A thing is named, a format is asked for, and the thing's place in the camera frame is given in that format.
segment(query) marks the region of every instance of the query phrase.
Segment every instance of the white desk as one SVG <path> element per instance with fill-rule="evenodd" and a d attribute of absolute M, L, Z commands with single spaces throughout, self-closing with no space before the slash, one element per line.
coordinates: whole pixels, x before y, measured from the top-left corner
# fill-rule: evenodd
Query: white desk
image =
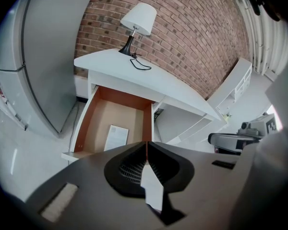
<path fill-rule="evenodd" d="M 156 102 L 162 101 L 198 115 L 208 114 L 211 120 L 220 119 L 215 110 L 189 85 L 141 58 L 138 60 L 152 69 L 137 70 L 131 64 L 131 58 L 119 53 L 118 49 L 108 49 L 76 58 L 74 65 L 89 70 L 89 85 L 97 84 Z"/>
<path fill-rule="evenodd" d="M 75 161 L 88 154 L 100 152 L 103 139 L 100 134 L 105 133 L 110 124 L 129 128 L 136 134 L 129 143 L 154 141 L 154 113 L 160 105 L 167 107 L 156 120 L 164 143 L 170 143 L 186 131 L 193 131 L 198 123 L 202 125 L 202 122 L 220 119 L 215 110 L 189 85 L 141 58 L 138 60 L 150 66 L 151 70 L 138 70 L 130 59 L 132 57 L 121 54 L 117 49 L 108 49 L 74 60 L 75 66 L 88 69 L 89 100 L 72 138 L 71 153 L 79 155 L 65 153 L 63 158 Z M 108 103 L 110 101 L 127 107 L 114 105 L 113 110 L 106 113 L 106 108 L 102 107 L 105 104 L 103 99 L 108 106 L 112 105 Z M 112 117 L 105 118 L 113 113 L 115 115 Z"/>

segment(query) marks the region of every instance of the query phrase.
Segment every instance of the desk drawer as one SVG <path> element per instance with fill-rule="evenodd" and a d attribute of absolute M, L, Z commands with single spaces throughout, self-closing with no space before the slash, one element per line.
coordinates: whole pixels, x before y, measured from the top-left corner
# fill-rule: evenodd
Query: desk drawer
<path fill-rule="evenodd" d="M 135 96 L 140 96 L 155 102 L 160 102 L 165 96 L 164 94 L 158 93 L 157 91 L 143 87 L 139 84 L 92 70 L 88 72 L 88 82 Z"/>
<path fill-rule="evenodd" d="M 106 87 L 96 86 L 86 103 L 75 129 L 71 152 L 85 151 L 85 155 L 103 152 L 110 125 L 129 130 L 127 144 L 152 141 L 154 101 L 120 92 Z"/>

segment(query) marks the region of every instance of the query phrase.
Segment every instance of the refrigerator door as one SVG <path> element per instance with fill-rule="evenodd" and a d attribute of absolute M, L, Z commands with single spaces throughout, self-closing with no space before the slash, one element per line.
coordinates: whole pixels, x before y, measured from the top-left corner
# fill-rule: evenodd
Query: refrigerator door
<path fill-rule="evenodd" d="M 28 0 L 17 0 L 0 25 L 0 70 L 18 70 L 24 64 L 22 28 Z"/>
<path fill-rule="evenodd" d="M 20 71 L 0 71 L 0 86 L 27 129 L 45 136 L 53 137 L 56 134 L 32 96 L 27 84 L 25 68 Z"/>
<path fill-rule="evenodd" d="M 43 113 L 60 132 L 76 102 L 73 57 L 90 0 L 30 0 L 24 22 L 24 60 Z"/>

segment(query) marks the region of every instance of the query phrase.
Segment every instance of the white tile floor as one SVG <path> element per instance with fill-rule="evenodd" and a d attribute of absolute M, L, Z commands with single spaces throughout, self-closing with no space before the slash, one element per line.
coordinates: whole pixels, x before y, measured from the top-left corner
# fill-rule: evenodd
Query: white tile floor
<path fill-rule="evenodd" d="M 78 104 L 77 119 L 85 106 L 84 103 Z M 69 150 L 76 111 L 75 106 L 60 138 L 46 138 L 21 130 L 0 111 L 0 184 L 4 190 L 25 201 L 37 187 L 68 165 L 68 162 L 61 158 L 61 153 Z"/>

